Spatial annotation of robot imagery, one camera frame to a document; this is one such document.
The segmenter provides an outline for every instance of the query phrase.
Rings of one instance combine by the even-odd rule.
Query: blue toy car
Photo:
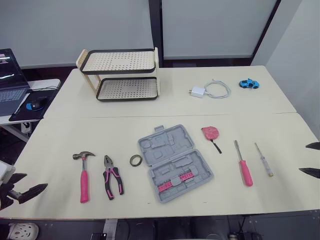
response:
[[[253,81],[252,79],[248,78],[248,80],[243,80],[239,82],[240,87],[246,89],[257,89],[260,87],[258,81]]]

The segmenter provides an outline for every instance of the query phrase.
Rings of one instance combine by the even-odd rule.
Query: voltage tester screwdriver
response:
[[[259,152],[259,154],[261,156],[260,159],[262,160],[262,163],[263,163],[263,165],[265,167],[266,172],[268,173],[269,177],[272,177],[274,175],[274,173],[271,171],[271,168],[269,167],[269,164],[268,164],[265,156],[262,155],[257,143],[255,142],[254,144],[255,144],[256,149],[258,150],[258,152]]]
[[[235,148],[236,148],[236,151],[238,152],[238,155],[239,155],[239,158],[240,158],[240,166],[241,166],[241,172],[242,172],[242,176],[243,176],[243,179],[244,179],[244,183],[245,185],[251,187],[254,182],[252,181],[252,178],[251,178],[251,175],[250,175],[250,171],[249,171],[249,168],[246,164],[246,161],[244,161],[242,159],[242,156],[241,156],[241,153],[240,153],[240,149],[239,149],[239,144],[238,144],[238,141],[237,140],[234,140],[234,145],[235,145]]]

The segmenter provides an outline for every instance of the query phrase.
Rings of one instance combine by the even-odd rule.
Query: hammer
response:
[[[77,160],[82,158],[82,172],[80,178],[80,187],[81,187],[81,197],[80,203],[86,203],[89,201],[89,193],[88,193],[88,173],[87,173],[87,157],[95,156],[92,152],[82,151],[79,154],[73,154],[72,158]]]

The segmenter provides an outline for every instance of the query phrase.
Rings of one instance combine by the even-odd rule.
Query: pink hammer handle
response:
[[[252,181],[250,171],[249,171],[249,168],[246,164],[246,161],[241,160],[240,166],[241,166],[241,172],[242,172],[242,176],[243,176],[245,185],[251,187],[254,184],[254,182]]]
[[[81,179],[80,179],[80,186],[81,186],[81,197],[80,203],[86,203],[89,201],[89,194],[88,194],[88,173],[87,171],[81,172]]]

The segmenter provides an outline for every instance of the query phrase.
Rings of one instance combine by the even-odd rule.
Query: table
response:
[[[158,202],[145,162],[131,167],[130,156],[139,154],[138,139],[153,128],[185,126],[214,178],[168,202]],[[219,154],[201,127],[215,126]],[[242,182],[238,155],[247,160],[254,185]],[[28,176],[15,186],[25,191],[48,183],[39,196],[24,204],[14,203],[0,211],[3,218],[106,219],[173,216],[262,214],[320,208],[320,181],[298,168],[320,168],[320,151],[305,148],[317,139],[297,113],[230,114],[207,116],[44,118],[23,149],[15,167]],[[269,177],[260,160],[257,142],[274,172]],[[90,201],[80,203],[82,163],[72,154],[90,151],[87,162]],[[115,199],[109,201],[104,187],[104,155],[119,168],[124,195],[112,179]]]
[[[42,89],[42,88],[47,88],[47,87],[51,87],[51,86],[59,87],[60,80],[59,79],[47,79],[47,80],[29,81],[28,84],[29,84],[31,89]],[[25,97],[21,101],[21,104],[27,99],[28,96],[29,96],[29,93],[27,93],[25,95]],[[21,139],[22,141],[27,142],[29,137],[26,136],[21,131],[19,131],[17,128],[11,126],[11,125],[20,124],[20,123],[36,122],[36,121],[39,121],[39,119],[21,120],[21,121],[9,121],[10,117],[11,117],[11,115],[0,116],[0,126],[2,128],[4,128],[5,130],[7,130],[8,132],[10,132],[11,134],[15,135],[17,138]]]
[[[44,118],[296,113],[264,66],[160,68],[159,77],[161,94],[156,100],[101,102],[80,71],[73,69]],[[189,95],[192,87],[203,87],[212,78],[231,88],[229,98]],[[258,80],[260,88],[239,87],[239,81],[248,78]],[[225,94],[217,84],[209,86],[209,90]]]

